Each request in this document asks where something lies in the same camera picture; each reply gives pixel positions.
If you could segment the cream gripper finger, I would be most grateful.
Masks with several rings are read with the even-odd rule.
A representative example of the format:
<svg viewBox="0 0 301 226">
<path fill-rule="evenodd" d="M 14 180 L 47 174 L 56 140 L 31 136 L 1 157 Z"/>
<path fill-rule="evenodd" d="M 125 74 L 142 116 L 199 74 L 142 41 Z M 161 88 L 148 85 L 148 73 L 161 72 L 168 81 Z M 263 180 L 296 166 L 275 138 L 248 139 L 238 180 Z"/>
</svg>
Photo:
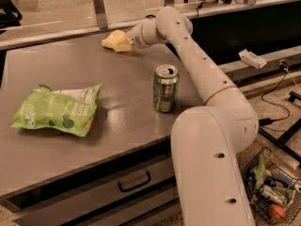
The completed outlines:
<svg viewBox="0 0 301 226">
<path fill-rule="evenodd" d="M 116 52 L 128 52 L 131 51 L 133 48 L 133 41 L 131 39 L 125 39 L 125 40 L 120 40 L 116 44 Z"/>
</svg>

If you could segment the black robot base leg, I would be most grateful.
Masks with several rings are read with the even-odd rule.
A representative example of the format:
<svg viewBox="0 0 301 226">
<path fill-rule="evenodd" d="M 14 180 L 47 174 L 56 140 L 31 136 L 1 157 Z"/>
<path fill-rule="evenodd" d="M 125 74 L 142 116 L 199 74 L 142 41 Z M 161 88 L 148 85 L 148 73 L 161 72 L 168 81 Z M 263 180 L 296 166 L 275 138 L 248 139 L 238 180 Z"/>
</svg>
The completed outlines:
<svg viewBox="0 0 301 226">
<path fill-rule="evenodd" d="M 275 122 L 275 120 L 272 120 L 270 118 L 260 119 L 259 133 L 265 138 L 267 138 L 270 142 L 275 144 L 277 147 L 279 147 L 283 152 L 295 159 L 298 162 L 298 168 L 301 169 L 301 155 L 299 153 L 296 153 L 294 150 L 292 150 L 286 145 L 289 139 L 301 130 L 301 119 L 296 121 L 279 138 L 271 136 L 268 132 L 266 132 L 266 128 L 264 127 L 266 125 L 272 124 L 273 122 Z"/>
</svg>

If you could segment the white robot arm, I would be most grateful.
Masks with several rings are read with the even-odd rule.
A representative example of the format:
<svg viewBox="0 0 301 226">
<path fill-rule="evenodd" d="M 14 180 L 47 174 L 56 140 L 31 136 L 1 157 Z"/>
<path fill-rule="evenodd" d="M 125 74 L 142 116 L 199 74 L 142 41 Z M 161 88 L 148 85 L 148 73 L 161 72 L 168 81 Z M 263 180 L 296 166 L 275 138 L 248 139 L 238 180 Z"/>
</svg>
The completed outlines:
<svg viewBox="0 0 301 226">
<path fill-rule="evenodd" d="M 192 25 L 173 7 L 121 36 L 122 45 L 168 42 L 188 71 L 202 106 L 183 111 L 171 130 L 171 152 L 185 226 L 256 226 L 236 154 L 258 134 L 244 94 L 191 37 Z"/>
</svg>

